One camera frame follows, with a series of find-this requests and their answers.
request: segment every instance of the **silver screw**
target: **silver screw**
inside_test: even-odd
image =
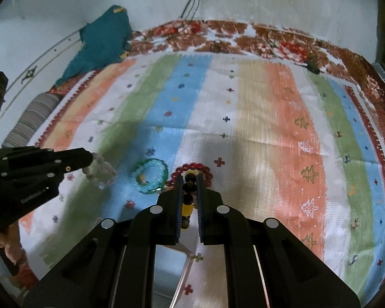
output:
[[[104,229],[111,228],[113,225],[114,225],[114,221],[111,219],[105,219],[101,223],[101,227],[103,227]]]
[[[270,227],[270,228],[277,228],[278,227],[278,225],[279,225],[279,222],[278,222],[278,220],[277,219],[268,219],[267,221],[266,221],[266,225],[268,226],[268,227]]]
[[[217,212],[221,214],[227,214],[229,212],[229,207],[226,205],[220,205],[217,207]]]
[[[160,205],[154,205],[150,208],[152,214],[160,214],[162,212],[162,207]]]

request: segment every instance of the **orange stripe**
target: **orange stripe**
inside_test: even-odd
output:
[[[275,208],[275,216],[299,239],[306,238],[307,246],[313,244],[312,251],[322,259],[326,184],[318,136],[291,70],[285,65],[274,63],[267,64],[266,70],[270,87],[274,91],[276,124],[280,131],[279,161],[275,168],[280,200]],[[302,151],[299,142],[311,147],[311,153]],[[311,166],[318,174],[313,178],[313,183],[301,173]],[[313,211],[313,217],[307,216],[302,210],[302,206],[312,199],[314,206],[318,207]]]
[[[67,109],[53,132],[42,145],[42,148],[53,148],[55,151],[68,149],[85,117],[95,108],[116,79],[123,75],[136,61],[136,59],[128,59],[121,63],[109,65],[96,75],[89,87]],[[19,220],[19,223],[28,234],[30,234],[32,228],[33,215],[34,211]]]

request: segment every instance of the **white wall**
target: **white wall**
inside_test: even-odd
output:
[[[46,50],[113,4],[127,8],[134,30],[144,30],[177,19],[187,1],[4,0],[0,5],[0,71],[12,84]],[[378,0],[200,0],[196,18],[297,28],[349,48],[372,63],[377,49],[377,13]],[[61,76],[75,52],[69,50],[49,65],[43,59],[41,65],[36,62],[41,66],[37,69],[40,77],[27,88],[20,80],[15,83],[3,108],[20,91],[22,95],[0,122],[0,142],[34,96],[48,90]]]
[[[181,15],[188,0],[79,0],[87,22],[112,4],[128,9],[135,30]],[[292,27],[375,61],[378,0],[201,0],[198,18],[234,19]]]
[[[85,25],[77,5],[77,0],[1,3],[0,71],[9,84],[47,49]]]

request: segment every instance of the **colorful rug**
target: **colorful rug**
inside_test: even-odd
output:
[[[155,204],[134,174],[143,161],[170,173],[200,162],[226,205],[278,218],[366,303],[385,278],[385,142],[368,106],[354,83],[278,58],[130,57],[87,74],[31,141],[101,154],[115,183],[100,190],[71,173],[60,196],[21,225],[51,267],[99,219],[130,219]],[[222,251],[196,252],[203,260],[178,306],[224,307]]]

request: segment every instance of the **white beaded bracelet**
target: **white beaded bracelet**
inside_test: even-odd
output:
[[[106,174],[106,175],[111,175],[112,177],[105,183],[101,182],[97,178],[97,173],[91,173],[90,172],[90,167],[85,167],[82,169],[83,174],[86,175],[86,178],[91,181],[95,186],[97,186],[99,189],[105,189],[107,186],[110,186],[114,183],[114,177],[117,175],[117,172],[113,168],[113,166],[104,160],[104,157],[97,154],[97,153],[92,153],[93,154],[93,159],[97,161],[99,164],[99,172]]]

